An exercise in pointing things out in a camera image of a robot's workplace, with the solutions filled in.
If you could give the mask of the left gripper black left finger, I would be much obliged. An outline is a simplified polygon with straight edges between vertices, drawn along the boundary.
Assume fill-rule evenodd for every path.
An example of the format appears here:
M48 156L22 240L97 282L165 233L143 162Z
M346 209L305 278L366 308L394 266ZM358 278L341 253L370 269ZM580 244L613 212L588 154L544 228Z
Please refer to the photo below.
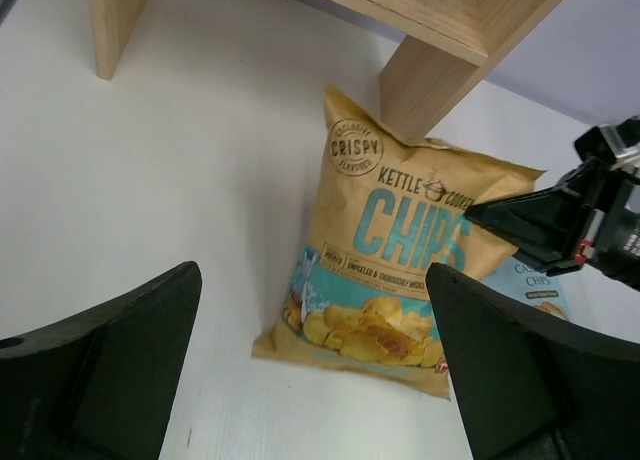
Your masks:
M4 459L156 459L202 277L184 262L117 298L1 342Z

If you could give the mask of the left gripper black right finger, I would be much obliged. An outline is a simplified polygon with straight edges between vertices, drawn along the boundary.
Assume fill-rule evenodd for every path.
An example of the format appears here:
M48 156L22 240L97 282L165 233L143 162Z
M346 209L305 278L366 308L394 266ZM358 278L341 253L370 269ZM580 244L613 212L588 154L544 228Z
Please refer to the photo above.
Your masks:
M638 458L638 344L447 265L431 265L426 284L474 458Z

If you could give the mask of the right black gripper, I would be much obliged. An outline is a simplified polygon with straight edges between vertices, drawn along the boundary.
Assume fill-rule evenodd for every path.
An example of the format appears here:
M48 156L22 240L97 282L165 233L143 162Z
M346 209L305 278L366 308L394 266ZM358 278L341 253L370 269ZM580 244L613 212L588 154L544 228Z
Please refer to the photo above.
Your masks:
M515 246L515 258L538 272L574 273L588 264L612 280L637 280L639 214L628 201L639 190L639 117L593 127L574 148L582 161L600 161L604 173L594 184L564 181L476 203L465 217Z

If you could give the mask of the yellow kettle cooked chips bag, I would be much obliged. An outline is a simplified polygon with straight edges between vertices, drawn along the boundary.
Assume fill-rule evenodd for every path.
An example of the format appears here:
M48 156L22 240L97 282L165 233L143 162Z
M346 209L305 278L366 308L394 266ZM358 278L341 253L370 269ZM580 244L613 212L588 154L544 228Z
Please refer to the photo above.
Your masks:
M256 357L385 378L438 397L448 367L426 286L443 263L482 280L514 252L465 210L533 190L539 171L427 138L407 145L335 87L303 250Z

